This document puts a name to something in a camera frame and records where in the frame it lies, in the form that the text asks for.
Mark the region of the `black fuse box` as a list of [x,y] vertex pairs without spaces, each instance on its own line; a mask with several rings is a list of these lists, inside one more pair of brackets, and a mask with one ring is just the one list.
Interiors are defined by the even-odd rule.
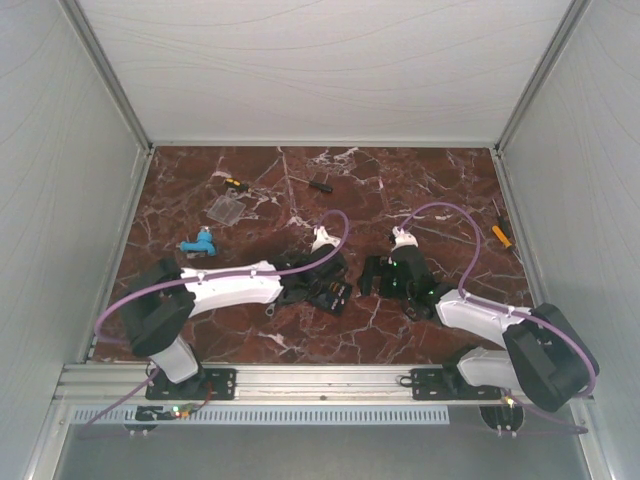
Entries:
[[353,287],[349,283],[341,280],[322,282],[310,294],[308,301],[316,309],[339,317],[350,299],[352,290]]

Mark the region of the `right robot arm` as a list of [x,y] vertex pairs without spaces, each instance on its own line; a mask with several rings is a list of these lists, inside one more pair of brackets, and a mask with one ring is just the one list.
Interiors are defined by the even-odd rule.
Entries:
[[465,397],[475,387],[521,392],[546,412],[592,391],[600,367],[553,304],[533,309],[504,305],[439,282],[415,246],[395,248],[388,256],[366,258],[358,287],[364,296],[401,302],[414,321],[464,330],[497,345],[497,350],[467,347],[442,373],[445,391]]

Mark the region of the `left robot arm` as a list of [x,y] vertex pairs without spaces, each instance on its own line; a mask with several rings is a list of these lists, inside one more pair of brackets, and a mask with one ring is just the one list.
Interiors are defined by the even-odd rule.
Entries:
[[120,307],[132,353],[147,357],[160,374],[184,398],[199,395],[206,375],[193,348],[181,335],[188,319],[211,310],[244,304],[288,306],[307,302],[314,308],[339,316],[352,293],[344,279],[347,266],[340,253],[321,247],[296,262],[266,260],[243,267],[201,270],[181,268],[163,259],[131,285],[129,294],[151,286],[180,280],[176,286],[146,293]]

